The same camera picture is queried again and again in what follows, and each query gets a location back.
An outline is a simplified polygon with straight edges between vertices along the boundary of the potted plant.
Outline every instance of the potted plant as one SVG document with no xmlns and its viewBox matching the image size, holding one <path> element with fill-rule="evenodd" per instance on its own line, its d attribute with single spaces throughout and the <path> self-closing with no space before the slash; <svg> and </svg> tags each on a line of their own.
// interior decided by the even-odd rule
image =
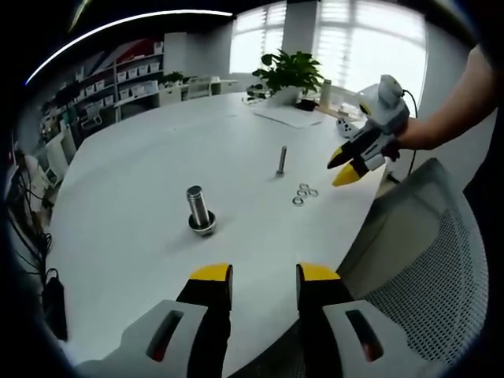
<svg viewBox="0 0 504 378">
<path fill-rule="evenodd" d="M 183 73 L 180 71 L 173 71 L 172 73 L 164 75 L 162 78 L 160 78 L 159 84 L 164 84 L 167 87 L 171 83 L 179 84 L 182 83 L 182 81 L 183 81 Z"/>
<path fill-rule="evenodd" d="M 294 105 L 299 94 L 317 91 L 323 77 L 318 71 L 320 63 L 312 54 L 298 51 L 289 55 L 279 50 L 278 54 L 265 54 L 261 57 L 264 69 L 256 69 L 252 75 L 262 83 L 247 89 L 249 98 L 270 98 L 275 105 Z"/>
</svg>

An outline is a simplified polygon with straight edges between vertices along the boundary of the washer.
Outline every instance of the washer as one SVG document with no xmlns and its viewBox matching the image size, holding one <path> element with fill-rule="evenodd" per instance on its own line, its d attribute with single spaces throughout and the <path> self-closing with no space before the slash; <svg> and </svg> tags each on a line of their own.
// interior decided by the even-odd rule
<svg viewBox="0 0 504 378">
<path fill-rule="evenodd" d="M 305 204 L 305 200 L 301 197 L 294 197 L 292 199 L 292 203 L 294 203 L 296 206 L 303 206 Z"/>
<path fill-rule="evenodd" d="M 307 190 L 299 189 L 296 194 L 298 195 L 298 197 L 306 198 L 306 197 L 308 197 L 308 193 L 309 193 L 309 191 L 307 191 Z"/>
</svg>

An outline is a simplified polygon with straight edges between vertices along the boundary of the metal bolt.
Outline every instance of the metal bolt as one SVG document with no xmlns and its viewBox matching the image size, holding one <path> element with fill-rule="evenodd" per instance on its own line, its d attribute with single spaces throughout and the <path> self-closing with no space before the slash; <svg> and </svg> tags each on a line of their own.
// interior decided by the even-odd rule
<svg viewBox="0 0 504 378">
<path fill-rule="evenodd" d="M 204 228 L 208 226 L 210 217 L 208 209 L 206 208 L 205 199 L 203 198 L 202 188 L 198 185 L 194 185 L 187 189 L 187 200 L 189 201 L 189 207 L 191 207 L 192 217 L 198 227 Z"/>
<path fill-rule="evenodd" d="M 282 147 L 282 152 L 280 153 L 280 163 L 278 164 L 278 169 L 276 170 L 277 175 L 284 174 L 285 155 L 287 155 L 287 146 Z"/>
</svg>

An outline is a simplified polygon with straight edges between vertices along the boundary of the white table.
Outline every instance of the white table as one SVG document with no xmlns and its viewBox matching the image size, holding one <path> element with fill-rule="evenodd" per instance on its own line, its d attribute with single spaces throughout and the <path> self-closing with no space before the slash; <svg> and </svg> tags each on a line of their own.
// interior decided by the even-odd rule
<svg viewBox="0 0 504 378">
<path fill-rule="evenodd" d="M 65 285 L 70 358 L 101 359 L 122 331 L 161 300 L 174 299 L 203 265 L 234 265 L 228 376 L 296 321 L 295 265 L 333 269 L 369 211 L 383 169 L 331 185 L 326 164 L 343 140 L 335 120 L 294 129 L 252 114 L 245 94 L 154 109 L 86 139 L 59 192 L 48 267 Z M 282 145 L 285 176 L 275 177 Z M 300 183 L 320 195 L 293 206 Z M 185 197 L 201 185 L 217 231 L 187 226 Z"/>
</svg>

